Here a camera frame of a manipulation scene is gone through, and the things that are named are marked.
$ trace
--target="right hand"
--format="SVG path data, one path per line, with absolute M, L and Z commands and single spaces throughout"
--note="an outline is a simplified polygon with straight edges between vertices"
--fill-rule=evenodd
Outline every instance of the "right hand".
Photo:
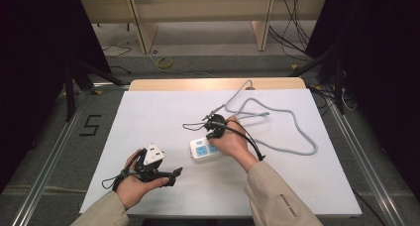
M 226 122 L 229 128 L 246 134 L 235 116 L 229 117 Z M 220 139 L 210 139 L 209 143 L 224 155 L 234 158 L 246 172 L 258 162 L 258 159 L 248 150 L 247 140 L 230 130 L 225 130 Z

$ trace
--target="white table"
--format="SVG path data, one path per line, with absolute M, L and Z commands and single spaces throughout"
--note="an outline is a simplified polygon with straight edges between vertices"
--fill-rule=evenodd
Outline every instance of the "white table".
M 281 82 L 281 78 L 269 79 Z M 237 84 L 242 83 L 243 79 L 213 81 Z M 157 82 L 165 83 L 167 88 L 171 80 Z M 188 83 L 186 80 L 175 82 L 181 82 L 182 85 Z M 232 108 L 239 106 L 246 97 L 255 97 L 270 107 L 291 109 L 301 129 L 319 147 L 315 155 L 303 157 L 260 145 L 262 154 L 266 155 L 265 161 L 280 173 L 316 215 L 361 215 L 309 90 L 299 87 L 259 90 L 257 84 L 256 88 L 241 92 Z M 225 103 L 234 92 L 236 90 L 126 92 L 80 212 L 84 212 L 108 191 L 101 185 L 103 179 L 118 174 L 127 157 L 136 149 L 154 142 L 165 152 L 159 170 L 173 171 L 183 167 L 183 172 L 174 187 L 149 192 L 139 205 L 129 210 L 129 214 L 167 218 L 251 216 L 248 198 L 244 193 L 247 178 L 244 171 L 228 157 L 205 163 L 196 162 L 188 154 L 188 144 L 193 139 L 205 136 L 206 131 L 193 132 L 182 128 L 182 124 L 201 122 L 205 115 Z M 254 104 L 247 108 L 265 111 Z M 225 117 L 231 115 L 224 110 L 218 113 Z M 242 123 L 254 138 L 277 147 L 303 152 L 309 152 L 312 148 L 298 134 L 289 113 L 272 112 L 267 118 L 244 119 Z

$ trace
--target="black cable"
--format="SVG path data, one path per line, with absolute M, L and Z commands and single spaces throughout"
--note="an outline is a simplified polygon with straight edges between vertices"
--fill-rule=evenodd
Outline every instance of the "black cable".
M 182 124 L 182 128 L 184 128 L 184 129 L 186 129 L 186 130 L 191 130 L 191 131 L 198 131 L 198 130 L 200 130 L 200 129 L 204 128 L 204 124 L 205 124 L 205 123 L 197 123 L 197 124 Z M 193 125 L 201 125 L 201 127 L 200 127 L 200 128 L 198 128 L 198 129 L 190 129 L 190 128 L 187 128 L 187 127 L 186 127 L 186 126 L 193 126 Z
M 132 74 L 132 72 L 130 72 L 129 70 L 127 70 L 127 69 L 123 68 L 123 67 L 122 67 L 122 66 L 120 66 L 120 65 L 110 65 L 109 67 L 111 67 L 111 68 L 120 68 L 120 69 L 125 70 L 127 73 Z
M 325 115 L 325 113 L 327 113 L 327 111 L 331 108 L 331 106 L 333 106 L 334 105 L 334 102 L 333 103 L 331 103 L 329 106 L 328 106 L 328 108 L 321 114 L 321 118 L 322 118 L 322 116 L 324 116 Z
M 296 4 L 297 4 L 296 0 L 293 0 L 293 12 L 291 14 L 290 14 L 290 10 L 288 9 L 287 4 L 286 4 L 286 7 L 287 7 L 287 10 L 289 11 L 290 18 L 292 19 L 293 24 L 296 27 L 297 38 L 299 38 L 300 45 L 303 47 L 303 49 L 305 49 L 305 46 L 303 45 L 303 43 L 306 44 L 306 41 L 305 39 L 303 39 L 300 29 L 299 29 L 300 26 L 297 23 L 297 5 Z
M 300 44 L 302 45 L 302 47 L 303 47 L 303 48 L 305 48 L 305 47 L 303 46 L 303 44 L 302 44 L 302 40 L 301 40 L 301 37 L 300 37 L 300 32 L 299 32 L 298 25 L 296 24 L 296 21 L 294 20 L 294 17 L 293 17 L 293 16 L 294 16 L 294 14 L 295 14 L 295 12 L 296 12 L 296 0 L 293 0 L 293 1 L 294 1 L 293 12 L 290 12 L 290 8 L 289 8 L 289 6 L 288 6 L 288 4 L 287 4 L 286 0 L 283 0 L 283 1 L 284 1 L 284 5 L 286 6 L 287 12 L 288 12 L 288 14 L 289 14 L 289 16 L 290 16 L 290 20 L 289 20 L 288 25 L 290 24 L 290 22 L 293 22 L 294 26 L 296 27 L 297 36 L 298 36 L 298 38 L 299 38 Z
M 293 8 L 293 11 L 295 11 L 294 24 L 296 26 L 297 34 L 301 38 L 300 44 L 306 50 L 306 47 L 308 45 L 308 42 L 307 42 L 306 39 L 308 39 L 309 37 L 306 35 L 305 31 L 303 30 L 302 26 L 300 25 L 300 21 L 299 21 L 299 17 L 298 17 L 298 15 L 299 15 L 299 0 L 294 0 L 294 8 Z
M 257 146 L 256 141 L 254 141 L 254 139 L 253 139 L 253 137 L 251 137 L 250 133 L 248 133 L 248 131 L 239 122 L 234 121 L 234 120 L 229 120 L 228 122 L 234 122 L 234 123 L 238 124 L 248 134 L 248 136 L 250 136 L 250 138 L 248 138 L 245 134 L 239 132 L 238 130 L 232 129 L 232 128 L 226 126 L 226 125 L 223 128 L 225 128 L 227 130 L 230 130 L 230 131 L 234 132 L 235 134 L 237 134 L 237 135 L 243 137 L 244 139 L 246 139 L 247 142 L 250 143 L 251 146 L 253 146 L 259 160 L 262 161 L 265 158 L 265 156 L 263 156 L 262 153 L 260 152 L 260 149 Z
M 107 51 L 107 50 L 108 50 L 109 48 L 111 48 L 111 47 L 117 47 L 117 48 L 120 48 L 120 49 L 126 49 L 127 51 L 125 51 L 125 52 L 123 52 L 123 53 L 120 53 L 120 54 L 118 54 L 118 55 L 116 55 L 116 56 L 106 56 L 106 57 L 119 57 L 119 56 L 124 55 L 124 54 L 126 54 L 126 53 L 128 53 L 129 51 L 131 51 L 131 50 L 132 50 L 132 48 L 130 48 L 130 47 L 122 47 L 122 46 L 117 46 L 117 45 L 111 45 L 111 46 L 109 46 L 108 48 L 103 49 L 102 51 Z
M 376 218 L 377 218 L 377 220 L 379 220 L 380 224 L 383 225 L 383 226 L 386 226 L 385 222 L 383 222 L 383 220 L 380 218 L 379 214 L 370 206 L 370 204 L 368 204 L 368 202 L 365 201 L 364 198 L 361 195 L 359 195 L 353 188 L 352 188 L 352 191 L 355 194 L 355 196 L 357 196 L 358 199 L 360 199 L 365 204 L 365 206 L 367 206 L 367 208 L 370 209 L 370 211 L 373 213 L 373 215 L 376 216 Z
M 322 99 L 324 100 L 324 104 L 322 105 L 322 106 L 316 106 L 318 109 L 322 109 L 322 108 L 325 108 L 326 106 L 327 106 L 327 98 L 324 96 L 324 94 L 323 93 L 320 93 L 320 92 L 318 92 L 318 91 L 313 91 L 312 89 L 310 89 L 310 91 L 311 91 L 311 93 L 312 94 L 316 94 L 316 95 L 319 95 L 319 96 L 321 96 L 322 97 Z
M 295 58 L 295 59 L 299 59 L 299 60 L 304 60 L 304 61 L 311 61 L 310 59 L 305 59 L 305 58 L 299 58 L 299 57 L 296 57 L 296 56 L 292 56 L 292 55 L 290 55 L 290 54 L 288 54 L 286 51 L 285 51 L 285 49 L 284 49 L 284 46 L 286 46 L 286 47 L 288 47 L 288 48 L 291 48 L 291 49 L 295 49 L 295 50 L 298 50 L 298 51 L 300 51 L 301 53 L 303 53 L 303 54 L 305 54 L 306 55 L 306 53 L 305 53 L 305 51 L 304 50 L 302 50 L 302 49 L 300 49 L 298 46 L 296 46 L 296 45 L 294 45 L 292 42 L 290 42 L 289 40 L 287 40 L 287 39 L 285 39 L 283 36 L 281 36 L 279 33 L 277 33 L 275 30 L 274 30 L 274 28 L 272 27 L 272 26 L 268 26 L 269 27 L 269 29 L 268 29 L 268 33 L 278 42 L 278 43 L 280 43 L 281 44 L 281 49 L 283 50 L 283 52 L 287 55 L 287 56 L 289 56 L 289 57 L 292 57 L 292 58 Z
M 119 174 L 117 174 L 116 176 L 114 176 L 114 177 L 112 177 L 112 178 L 108 178 L 108 179 L 104 179 L 104 180 L 102 180 L 102 187 L 104 187 L 105 189 L 109 189 L 109 188 L 111 188 L 113 185 L 114 185 L 114 182 L 115 182 L 115 180 L 112 182 L 112 184 L 111 185 L 109 185 L 108 187 L 107 186 L 105 186 L 105 182 L 106 181 L 109 181 L 109 180 L 112 180 L 112 179 L 116 179 L 116 178 L 118 178 L 118 177 L 123 177 L 123 178 L 125 178 L 125 177 L 127 177 L 127 176 L 129 176 L 129 175 L 132 175 L 133 173 L 129 173 L 129 168 L 130 168 L 130 166 L 133 164 L 133 162 L 134 162 L 134 160 L 136 159 L 136 158 L 138 158 L 139 157 L 139 155 L 141 155 L 142 153 L 143 153 L 143 151 L 144 150 L 140 150 L 136 155 L 134 155 L 131 159 L 130 159 L 130 162 L 124 167 L 124 169 L 123 170 L 121 170 L 121 172 L 119 173 Z

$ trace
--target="white plug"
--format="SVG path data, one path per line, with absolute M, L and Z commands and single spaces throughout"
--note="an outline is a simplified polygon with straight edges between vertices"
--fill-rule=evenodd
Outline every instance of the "white plug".
M 147 166 L 162 159 L 164 159 L 164 152 L 162 152 L 154 143 L 150 143 L 143 165 Z

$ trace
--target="gray floor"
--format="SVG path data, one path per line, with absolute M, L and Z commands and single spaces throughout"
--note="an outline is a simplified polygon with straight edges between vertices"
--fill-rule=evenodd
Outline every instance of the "gray floor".
M 281 22 L 272 25 L 279 30 L 284 27 Z M 305 25 L 310 34 L 314 23 L 307 22 Z M 127 32 L 125 25 L 101 25 L 94 28 L 104 49 L 111 45 L 132 48 L 122 56 L 108 57 L 110 65 L 119 65 L 132 72 L 128 73 L 118 67 L 112 69 L 114 75 L 127 81 L 136 78 L 209 77 L 208 74 L 226 77 L 286 76 L 291 73 L 293 64 L 302 66 L 306 63 L 304 60 L 286 56 L 281 46 L 272 38 L 268 39 L 265 52 L 258 52 L 248 22 L 173 23 L 159 26 L 153 46 L 156 54 L 152 55 L 155 59 L 171 57 L 173 65 L 168 70 L 176 73 L 161 72 L 156 69 L 149 56 L 140 53 L 138 44 L 132 40 L 136 37 L 133 30 Z M 289 34 L 288 38 L 299 44 L 295 34 Z M 124 49 L 118 48 L 108 50 L 105 54 L 115 56 L 123 51 Z M 294 50 L 286 52 L 289 55 L 299 55 Z M 302 78 L 307 84 L 315 84 L 314 77 L 317 71 L 315 68 L 305 73 Z M 92 76 L 92 80 L 98 83 L 105 82 L 97 76 Z M 78 217 L 78 209 L 83 202 L 124 93 L 124 89 L 115 86 L 97 89 L 101 90 L 100 94 L 83 92 L 76 97 L 78 103 L 82 101 L 83 105 L 49 177 L 47 187 L 29 220 L 29 225 L 69 225 Z M 324 99 L 320 96 L 314 94 L 314 99 L 318 106 L 324 105 Z M 50 152 L 56 146 L 61 130 L 66 127 L 65 107 L 65 96 L 61 95 L 37 138 L 36 146 L 28 152 L 9 186 L 1 194 L 0 225 L 13 223 L 31 186 L 37 181 Z M 320 108 L 319 112 L 351 187 L 385 220 L 380 204 L 337 123 L 333 107 L 329 108 L 327 104 L 326 107 Z M 92 129 L 83 127 L 89 115 L 101 116 L 90 121 L 91 124 L 99 125 L 99 128 L 95 136 L 82 137 L 80 134 L 92 133 Z M 420 204 L 387 155 L 380 150 L 380 142 L 364 113 L 359 109 L 347 110 L 346 118 L 405 223 L 399 225 L 420 225 Z M 321 218 L 321 221 L 325 225 L 380 225 L 363 203 L 361 206 L 364 212 L 361 217 Z M 132 217 L 130 225 L 140 225 L 142 221 L 141 218 Z

